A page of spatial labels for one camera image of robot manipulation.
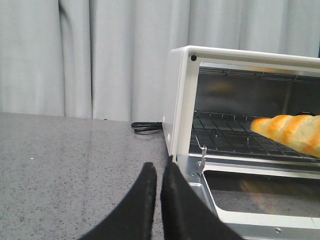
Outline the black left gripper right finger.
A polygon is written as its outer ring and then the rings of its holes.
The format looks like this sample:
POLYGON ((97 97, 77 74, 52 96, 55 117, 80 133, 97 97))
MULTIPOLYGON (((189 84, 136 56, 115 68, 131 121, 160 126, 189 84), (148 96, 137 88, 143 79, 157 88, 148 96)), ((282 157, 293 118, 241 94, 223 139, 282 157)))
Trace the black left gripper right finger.
POLYGON ((168 157, 160 194, 166 240, 241 240, 192 190, 173 157, 168 157))

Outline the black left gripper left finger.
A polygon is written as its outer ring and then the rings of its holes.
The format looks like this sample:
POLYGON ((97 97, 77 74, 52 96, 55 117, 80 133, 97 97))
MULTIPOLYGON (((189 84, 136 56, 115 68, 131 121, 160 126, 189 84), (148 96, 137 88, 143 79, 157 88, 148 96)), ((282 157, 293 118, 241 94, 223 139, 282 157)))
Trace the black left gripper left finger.
POLYGON ((143 164, 135 183, 116 208, 82 240, 150 240, 157 192, 157 172, 143 164))

